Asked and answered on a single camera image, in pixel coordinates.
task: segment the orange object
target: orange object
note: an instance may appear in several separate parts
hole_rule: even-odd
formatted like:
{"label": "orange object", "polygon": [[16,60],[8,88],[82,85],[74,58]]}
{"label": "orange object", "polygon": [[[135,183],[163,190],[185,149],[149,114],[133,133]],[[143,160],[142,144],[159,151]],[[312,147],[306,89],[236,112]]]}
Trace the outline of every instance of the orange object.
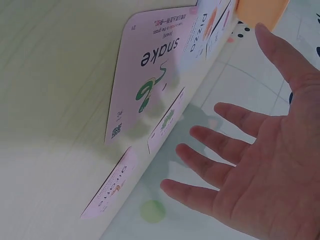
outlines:
{"label": "orange object", "polygon": [[238,0],[236,13],[238,18],[254,28],[263,23],[273,31],[285,12],[290,0]]}
{"label": "orange object", "polygon": [[203,34],[203,40],[207,40],[211,35],[212,28],[214,26],[215,19],[217,16],[217,11],[218,11],[218,8],[216,7],[210,16],[210,19],[208,21],[208,24],[207,24],[205,31],[204,31],[204,34]]}

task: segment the green snake illustration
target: green snake illustration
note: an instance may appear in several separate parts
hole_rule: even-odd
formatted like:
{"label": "green snake illustration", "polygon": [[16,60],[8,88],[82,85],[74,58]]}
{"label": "green snake illustration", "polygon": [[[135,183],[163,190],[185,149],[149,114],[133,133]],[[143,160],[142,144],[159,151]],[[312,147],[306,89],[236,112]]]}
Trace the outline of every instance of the green snake illustration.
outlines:
{"label": "green snake illustration", "polygon": [[146,108],[146,106],[148,105],[153,87],[154,87],[158,82],[160,82],[160,81],[164,78],[164,76],[165,76],[165,74],[166,74],[166,72],[167,72],[167,68],[166,68],[166,67],[163,67],[163,65],[164,65],[167,61],[165,61],[164,63],[162,63],[162,64],[160,65],[160,71],[163,71],[163,74],[162,74],[158,79],[156,79],[155,77],[150,78],[150,79],[140,88],[140,90],[138,91],[138,93],[137,93],[137,95],[136,95],[136,97],[135,97],[135,100],[136,100],[136,101],[139,101],[140,99],[142,99],[142,98],[144,97],[144,95],[146,95],[146,96],[145,96],[145,99],[144,99],[143,102],[142,102],[142,105],[141,105],[140,108],[139,108],[139,113],[142,113],[142,112],[144,111],[144,109]]}

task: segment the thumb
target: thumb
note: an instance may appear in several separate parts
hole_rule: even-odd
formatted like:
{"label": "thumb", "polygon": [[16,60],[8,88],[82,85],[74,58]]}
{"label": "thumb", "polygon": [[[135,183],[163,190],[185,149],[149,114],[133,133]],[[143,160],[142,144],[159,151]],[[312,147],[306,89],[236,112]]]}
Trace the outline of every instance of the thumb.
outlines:
{"label": "thumb", "polygon": [[320,72],[287,41],[272,34],[262,23],[256,25],[255,35],[261,50],[280,71],[293,92],[320,84]]}

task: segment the tiled floor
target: tiled floor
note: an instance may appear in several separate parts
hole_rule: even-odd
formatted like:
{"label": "tiled floor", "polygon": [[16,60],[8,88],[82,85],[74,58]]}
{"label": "tiled floor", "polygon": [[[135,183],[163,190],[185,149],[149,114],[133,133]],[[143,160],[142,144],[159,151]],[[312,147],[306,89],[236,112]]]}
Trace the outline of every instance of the tiled floor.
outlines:
{"label": "tiled floor", "polygon": [[[320,46],[320,16],[317,14],[320,14],[319,0],[292,0],[274,32],[320,68],[320,55],[317,53],[317,47]],[[244,134],[214,113],[213,106],[217,102],[233,103],[273,116],[287,115],[289,112],[290,87],[259,49],[253,29],[248,29],[240,23],[232,38],[234,42],[226,44],[191,105],[183,114],[184,119],[177,123],[101,240],[194,240],[199,237],[208,240],[253,239],[210,217],[181,206],[166,197],[159,189],[159,183],[163,178],[209,187],[175,156],[174,148],[179,143],[176,131],[179,128],[184,129],[186,126],[184,132],[188,132],[187,126],[200,122],[233,138],[254,142],[253,137]],[[188,116],[191,108],[194,108],[194,113],[197,111],[194,118]],[[225,162],[207,147],[195,142],[191,144],[207,157]],[[142,204],[148,200],[159,201],[166,211],[159,223],[148,223],[141,216]],[[159,216],[160,210],[156,207],[149,211],[150,214]]]}

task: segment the card illustration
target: card illustration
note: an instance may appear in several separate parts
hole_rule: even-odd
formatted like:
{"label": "card illustration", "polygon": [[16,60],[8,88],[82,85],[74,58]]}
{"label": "card illustration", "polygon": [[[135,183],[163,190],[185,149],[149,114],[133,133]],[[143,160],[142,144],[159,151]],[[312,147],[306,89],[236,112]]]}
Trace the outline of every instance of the card illustration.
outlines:
{"label": "card illustration", "polygon": [[106,126],[105,144],[133,127],[165,96],[177,71],[197,7],[141,12],[124,27]]}

